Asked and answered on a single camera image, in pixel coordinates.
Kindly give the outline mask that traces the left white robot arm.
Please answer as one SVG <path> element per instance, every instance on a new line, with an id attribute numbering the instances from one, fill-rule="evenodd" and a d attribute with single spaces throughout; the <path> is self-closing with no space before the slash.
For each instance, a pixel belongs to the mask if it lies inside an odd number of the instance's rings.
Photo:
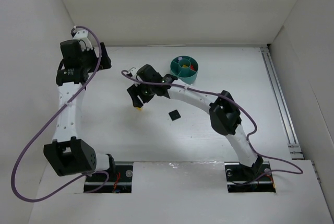
<path id="1" fill-rule="evenodd" d="M 80 133 L 81 107 L 85 95 L 84 84 L 97 67 L 111 68 L 111 60 L 105 45 L 101 64 L 87 37 L 74 36 L 60 43 L 63 59 L 59 65 L 56 84 L 59 107 L 63 111 L 57 117 L 56 130 L 50 144 L 44 145 L 43 153 L 58 176 L 96 171 L 115 173 L 115 161 L 111 154 L 99 154 L 87 144 Z"/>

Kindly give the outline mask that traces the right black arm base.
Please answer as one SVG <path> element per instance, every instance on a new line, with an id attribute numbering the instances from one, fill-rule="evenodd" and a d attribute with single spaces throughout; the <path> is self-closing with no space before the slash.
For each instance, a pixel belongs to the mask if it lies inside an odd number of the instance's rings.
<path id="1" fill-rule="evenodd" d="M 269 162 L 264 162 L 259 171 L 247 175 L 238 162 L 227 162 L 224 164 L 227 188 L 229 193 L 275 193 L 276 188 L 271 175 L 264 175 L 257 181 L 258 176 L 266 169 L 271 169 Z"/>

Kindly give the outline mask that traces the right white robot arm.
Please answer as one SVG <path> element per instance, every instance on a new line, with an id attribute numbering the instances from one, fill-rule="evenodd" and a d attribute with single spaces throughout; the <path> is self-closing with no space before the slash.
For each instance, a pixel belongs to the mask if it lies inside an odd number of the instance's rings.
<path id="1" fill-rule="evenodd" d="M 154 96 L 158 96 L 183 101 L 206 112 L 213 130 L 225 136 L 237 154 L 246 179 L 254 179 L 257 176 L 263 158 L 251 149 L 242 127 L 240 110 L 229 92 L 199 91 L 174 75 L 161 76 L 149 64 L 140 69 L 123 70 L 121 73 L 134 82 L 127 92 L 135 108 L 142 108 Z"/>

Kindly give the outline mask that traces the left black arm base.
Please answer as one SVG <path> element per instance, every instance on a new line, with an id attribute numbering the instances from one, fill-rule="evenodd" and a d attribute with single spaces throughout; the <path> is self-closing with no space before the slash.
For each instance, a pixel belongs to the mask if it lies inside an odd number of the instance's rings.
<path id="1" fill-rule="evenodd" d="M 106 175 L 95 173 L 85 179 L 83 192 L 93 191 L 93 193 L 113 193 L 123 194 L 132 192 L 133 162 L 117 162 L 116 172 L 109 173 L 108 181 L 105 182 Z"/>

